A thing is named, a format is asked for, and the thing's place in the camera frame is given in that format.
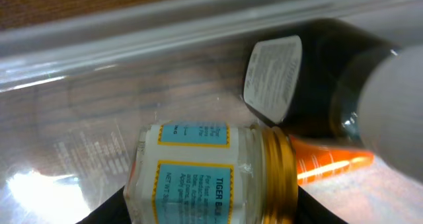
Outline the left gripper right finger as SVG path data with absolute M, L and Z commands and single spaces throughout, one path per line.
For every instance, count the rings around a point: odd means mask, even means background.
M 299 186 L 295 224 L 347 224 L 347 222 Z

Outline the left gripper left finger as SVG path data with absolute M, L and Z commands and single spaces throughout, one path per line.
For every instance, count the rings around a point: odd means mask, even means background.
M 124 186 L 77 224 L 131 224 Z

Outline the orange tablet tube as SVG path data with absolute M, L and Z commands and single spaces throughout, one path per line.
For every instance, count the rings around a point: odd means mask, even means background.
M 322 147 L 289 136 L 296 152 L 297 183 L 306 185 L 373 164 L 375 155 L 369 151 Z

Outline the dark bottle white cap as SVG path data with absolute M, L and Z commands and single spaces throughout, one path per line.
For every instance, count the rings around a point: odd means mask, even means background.
M 371 151 L 422 180 L 422 46 L 402 47 L 336 19 L 261 36 L 243 100 L 268 126 L 314 144 Z

